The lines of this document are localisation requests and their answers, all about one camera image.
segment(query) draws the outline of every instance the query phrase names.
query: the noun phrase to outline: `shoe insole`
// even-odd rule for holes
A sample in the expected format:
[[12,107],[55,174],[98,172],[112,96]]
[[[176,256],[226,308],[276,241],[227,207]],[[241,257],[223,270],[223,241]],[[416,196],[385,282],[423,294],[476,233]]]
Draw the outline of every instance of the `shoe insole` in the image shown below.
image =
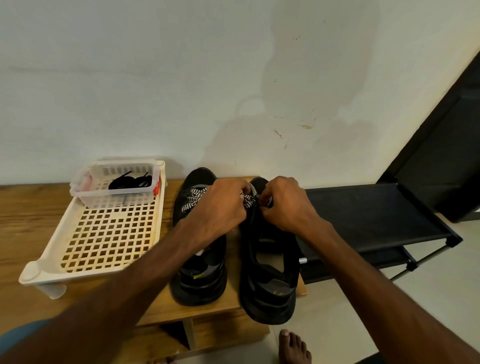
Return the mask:
[[266,264],[275,268],[280,273],[283,273],[284,266],[283,266],[283,253],[275,254],[275,253],[264,253],[264,252],[257,252],[257,262],[260,264]]

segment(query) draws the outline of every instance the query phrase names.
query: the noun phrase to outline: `left hand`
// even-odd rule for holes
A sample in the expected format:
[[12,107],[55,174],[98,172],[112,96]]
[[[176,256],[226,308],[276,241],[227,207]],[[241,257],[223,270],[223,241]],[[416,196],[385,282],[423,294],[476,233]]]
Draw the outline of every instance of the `left hand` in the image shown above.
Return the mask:
[[243,196],[250,187],[241,178],[222,178],[208,187],[190,214],[183,219],[192,233],[201,235],[199,248],[207,247],[215,239],[226,234],[247,217]]

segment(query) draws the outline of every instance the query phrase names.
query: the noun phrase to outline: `white wall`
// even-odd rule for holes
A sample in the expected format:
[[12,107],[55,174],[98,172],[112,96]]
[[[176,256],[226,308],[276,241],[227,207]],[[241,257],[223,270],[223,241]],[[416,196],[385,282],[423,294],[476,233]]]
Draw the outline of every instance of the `white wall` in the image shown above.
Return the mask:
[[0,184],[137,155],[168,177],[375,182],[479,19],[478,0],[1,0]]

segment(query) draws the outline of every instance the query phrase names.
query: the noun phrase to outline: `black fabric shelf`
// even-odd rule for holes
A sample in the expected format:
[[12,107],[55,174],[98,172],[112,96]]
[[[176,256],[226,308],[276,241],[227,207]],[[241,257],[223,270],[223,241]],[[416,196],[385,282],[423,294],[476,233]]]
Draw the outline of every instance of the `black fabric shelf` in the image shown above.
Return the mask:
[[[377,269],[398,266],[410,262],[403,247],[382,249],[376,252],[362,253],[361,256]],[[321,260],[302,264],[300,273],[305,284],[331,279],[332,276]]]
[[[306,190],[317,213],[330,221],[340,236],[374,267],[415,261],[404,245],[446,239],[449,247],[462,241],[409,190],[397,183]],[[301,273],[306,283],[329,279],[320,257],[297,238],[307,262]]]

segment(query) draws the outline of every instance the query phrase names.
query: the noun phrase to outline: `hand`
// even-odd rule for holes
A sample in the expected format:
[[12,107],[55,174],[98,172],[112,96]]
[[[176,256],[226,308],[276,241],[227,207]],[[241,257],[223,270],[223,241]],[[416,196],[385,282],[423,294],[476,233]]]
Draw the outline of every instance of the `hand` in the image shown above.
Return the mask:
[[[266,208],[273,196],[273,207]],[[294,178],[278,176],[267,183],[259,197],[260,209],[265,220],[284,231],[302,235],[310,224],[320,219],[310,203],[307,193]]]
[[223,178],[208,187],[184,224],[200,234],[200,249],[226,234],[247,217],[243,195],[250,193],[247,181],[241,178]]

